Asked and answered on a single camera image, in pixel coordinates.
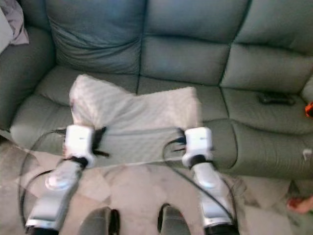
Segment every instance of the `bare foot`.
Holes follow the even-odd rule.
[[[287,208],[293,212],[305,214],[313,210],[313,196],[309,198],[292,198],[287,202]]]

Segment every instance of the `orange object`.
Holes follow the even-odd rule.
[[[313,102],[305,107],[305,115],[309,118],[313,118]]]

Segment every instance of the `green leather sofa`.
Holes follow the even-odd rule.
[[[136,94],[194,86],[223,172],[313,177],[312,0],[20,2],[30,44],[0,55],[0,133],[16,144],[71,124],[68,92],[88,73]],[[261,104],[266,91],[295,104]],[[61,154],[62,138],[39,150]]]

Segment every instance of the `sofa armrest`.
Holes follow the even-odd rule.
[[[313,75],[302,89],[301,96],[307,103],[313,102]]]
[[[51,35],[27,27],[28,45],[8,46],[0,55],[0,129],[9,130],[18,106],[55,65]]]

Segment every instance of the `tile floor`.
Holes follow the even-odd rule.
[[[25,152],[0,138],[0,234],[22,235],[18,215],[17,178]],[[53,168],[60,157],[35,152],[22,185],[34,174]],[[313,215],[297,215],[285,208],[287,198],[313,193],[313,181],[290,182],[246,176],[225,176],[235,192],[241,235],[312,235]],[[29,213],[44,190],[44,178],[31,187]],[[75,235],[90,211],[110,206],[121,212],[121,235],[157,235],[159,207],[179,208],[193,235],[201,235],[198,192],[161,165],[98,167],[84,173],[71,201],[61,235]]]

